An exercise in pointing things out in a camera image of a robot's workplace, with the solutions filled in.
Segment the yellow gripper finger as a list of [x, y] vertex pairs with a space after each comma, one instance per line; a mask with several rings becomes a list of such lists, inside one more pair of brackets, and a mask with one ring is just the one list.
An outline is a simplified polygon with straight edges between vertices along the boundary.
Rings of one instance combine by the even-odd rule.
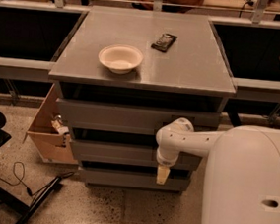
[[163, 185], [169, 174], [170, 174], [170, 168], [168, 166], [158, 166], [158, 170], [157, 170], [157, 179], [156, 179], [156, 183], [158, 185]]

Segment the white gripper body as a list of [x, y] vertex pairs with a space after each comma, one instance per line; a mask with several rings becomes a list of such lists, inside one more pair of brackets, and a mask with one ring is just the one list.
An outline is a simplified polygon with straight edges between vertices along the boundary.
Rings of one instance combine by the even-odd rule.
[[176, 151], [170, 151], [168, 149], [157, 150], [157, 162], [161, 166], [172, 167], [178, 159], [178, 153]]

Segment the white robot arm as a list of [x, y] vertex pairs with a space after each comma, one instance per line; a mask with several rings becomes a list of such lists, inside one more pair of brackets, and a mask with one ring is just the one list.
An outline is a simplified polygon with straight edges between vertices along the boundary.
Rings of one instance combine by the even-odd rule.
[[280, 224], [280, 130], [194, 131], [185, 118], [157, 132], [156, 181], [181, 152], [205, 158], [201, 224]]

